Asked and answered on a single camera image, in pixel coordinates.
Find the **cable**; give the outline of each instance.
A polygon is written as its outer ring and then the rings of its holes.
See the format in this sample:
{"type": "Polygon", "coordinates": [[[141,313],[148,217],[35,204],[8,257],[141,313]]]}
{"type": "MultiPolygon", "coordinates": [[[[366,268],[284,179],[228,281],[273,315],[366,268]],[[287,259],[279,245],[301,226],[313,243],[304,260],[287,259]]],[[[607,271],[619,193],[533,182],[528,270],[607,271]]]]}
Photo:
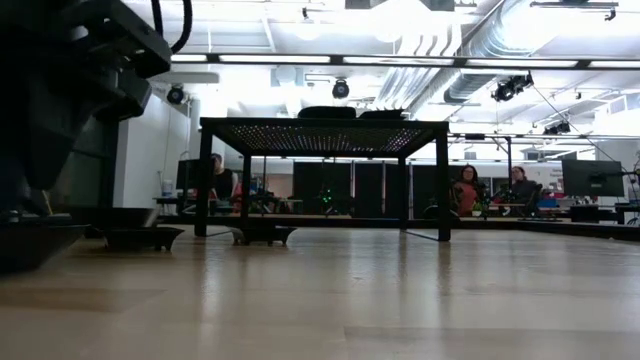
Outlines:
{"type": "Polygon", "coordinates": [[[42,190],[42,197],[44,197],[44,203],[47,205],[47,210],[49,211],[49,215],[53,215],[53,210],[51,209],[51,202],[49,202],[49,196],[47,192],[42,190]]]}
{"type": "Polygon", "coordinates": [[[191,28],[193,26],[193,4],[191,4],[191,0],[182,0],[182,5],[184,7],[182,34],[180,34],[178,41],[176,41],[176,43],[171,47],[171,52],[174,54],[182,50],[182,48],[187,44],[189,36],[191,36],[191,28]]]}
{"type": "MultiPolygon", "coordinates": [[[[567,122],[567,124],[569,124],[569,126],[571,126],[571,128],[572,128],[573,130],[575,130],[575,132],[577,132],[577,133],[578,133],[578,135],[580,135],[580,136],[584,137],[584,138],[585,138],[585,139],[586,139],[586,140],[587,140],[587,141],[588,141],[588,142],[589,142],[589,143],[590,143],[594,148],[598,149],[598,151],[600,151],[604,156],[606,156],[607,158],[609,158],[609,160],[611,160],[611,161],[617,161],[616,159],[614,159],[614,158],[612,158],[611,156],[609,156],[609,154],[607,154],[607,152],[606,152],[606,151],[602,150],[598,145],[596,145],[596,143],[595,143],[595,142],[593,142],[591,139],[589,139],[589,137],[584,136],[584,135],[580,132],[580,130],[578,130],[578,128],[577,128],[577,127],[575,127],[575,125],[573,125],[573,124],[569,121],[569,119],[568,119],[567,117],[565,117],[562,113],[560,113],[560,111],[558,111],[558,109],[556,109],[556,107],[555,107],[555,106],[553,106],[553,104],[552,104],[552,103],[547,99],[547,97],[546,97],[546,96],[544,96],[544,95],[540,92],[540,90],[538,90],[538,88],[537,88],[535,85],[532,85],[531,87],[532,87],[532,88],[534,88],[534,89],[536,90],[536,92],[540,95],[540,97],[542,97],[542,99],[544,99],[544,101],[545,101],[545,102],[546,102],[546,103],[547,103],[547,104],[548,104],[548,105],[553,109],[553,111],[555,111],[555,112],[556,112],[556,114],[557,114],[558,116],[560,116],[564,121],[566,121],[566,122],[567,122]]],[[[628,172],[629,172],[627,169],[625,169],[625,168],[624,168],[624,166],[622,166],[622,163],[620,163],[620,167],[622,168],[622,171],[624,171],[624,172],[626,172],[626,173],[628,173],[628,172]]],[[[631,183],[631,188],[633,189],[633,178],[631,177],[631,175],[630,175],[630,174],[627,174],[627,176],[629,177],[629,182],[631,183]]],[[[635,190],[633,191],[633,196],[634,196],[634,200],[635,200],[635,202],[637,203],[637,202],[638,202],[638,195],[636,194],[635,190]]]]}
{"type": "Polygon", "coordinates": [[[153,26],[156,32],[162,36],[164,28],[162,25],[162,9],[160,8],[160,0],[151,0],[151,10],[153,11],[153,26]]]}
{"type": "MultiPolygon", "coordinates": [[[[193,4],[191,0],[182,0],[182,6],[184,8],[184,20],[182,23],[182,34],[175,44],[171,47],[172,53],[177,53],[187,44],[189,37],[191,36],[191,29],[193,28],[193,4]]],[[[156,32],[161,36],[164,33],[164,27],[162,25],[162,8],[160,7],[160,0],[151,0],[151,9],[153,11],[153,25],[156,28],[156,32]]]]}

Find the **computer monitor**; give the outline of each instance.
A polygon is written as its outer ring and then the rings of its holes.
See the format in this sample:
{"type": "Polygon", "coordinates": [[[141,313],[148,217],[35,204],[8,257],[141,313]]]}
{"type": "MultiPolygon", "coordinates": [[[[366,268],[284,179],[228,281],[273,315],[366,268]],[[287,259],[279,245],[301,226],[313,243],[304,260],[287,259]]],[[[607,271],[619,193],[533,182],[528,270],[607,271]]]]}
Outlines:
{"type": "Polygon", "coordinates": [[[624,196],[619,161],[562,160],[564,194],[568,196],[624,196]]]}

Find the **security camera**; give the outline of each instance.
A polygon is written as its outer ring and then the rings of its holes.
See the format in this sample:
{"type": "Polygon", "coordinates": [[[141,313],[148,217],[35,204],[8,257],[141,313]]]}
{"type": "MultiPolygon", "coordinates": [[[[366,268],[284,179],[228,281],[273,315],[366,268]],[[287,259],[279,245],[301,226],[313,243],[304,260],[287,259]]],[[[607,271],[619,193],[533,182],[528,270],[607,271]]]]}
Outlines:
{"type": "Polygon", "coordinates": [[[181,105],[187,101],[187,94],[182,90],[182,85],[171,86],[167,93],[167,101],[174,105],[181,105]]]}
{"type": "Polygon", "coordinates": [[[349,96],[349,85],[347,85],[347,80],[336,80],[336,84],[333,85],[333,91],[331,94],[333,94],[333,97],[336,99],[344,99],[349,96]]]}

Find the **stage light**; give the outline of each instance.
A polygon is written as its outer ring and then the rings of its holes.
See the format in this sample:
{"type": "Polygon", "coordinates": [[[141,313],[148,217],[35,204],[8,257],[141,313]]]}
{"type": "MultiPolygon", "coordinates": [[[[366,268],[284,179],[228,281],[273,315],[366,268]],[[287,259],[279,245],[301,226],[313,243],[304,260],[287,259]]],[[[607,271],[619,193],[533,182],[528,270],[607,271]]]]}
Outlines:
{"type": "Polygon", "coordinates": [[[187,96],[184,90],[182,90],[181,84],[171,86],[171,90],[167,92],[167,101],[174,105],[181,105],[187,101],[187,96]]]}
{"type": "Polygon", "coordinates": [[[498,83],[498,87],[491,94],[491,98],[496,102],[509,101],[533,84],[531,72],[525,76],[511,76],[507,81],[501,81],[498,83]]]}
{"type": "Polygon", "coordinates": [[[334,98],[344,99],[349,96],[349,85],[344,79],[336,80],[336,84],[333,85],[333,91],[331,92],[334,98]]]}
{"type": "Polygon", "coordinates": [[[568,121],[562,121],[559,124],[547,127],[542,135],[562,135],[571,132],[571,124],[568,121]]]}

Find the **red shirt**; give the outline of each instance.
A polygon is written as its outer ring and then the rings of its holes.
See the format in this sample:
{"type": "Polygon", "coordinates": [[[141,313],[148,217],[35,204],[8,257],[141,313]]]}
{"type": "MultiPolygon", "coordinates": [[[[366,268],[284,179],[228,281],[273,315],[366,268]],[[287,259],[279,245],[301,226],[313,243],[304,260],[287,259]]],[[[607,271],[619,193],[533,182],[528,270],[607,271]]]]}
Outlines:
{"type": "Polygon", "coordinates": [[[460,201],[460,204],[458,204],[458,215],[471,215],[473,204],[475,204],[476,200],[478,200],[476,189],[473,185],[464,182],[456,183],[455,187],[462,190],[462,193],[458,198],[458,200],[460,201]]]}

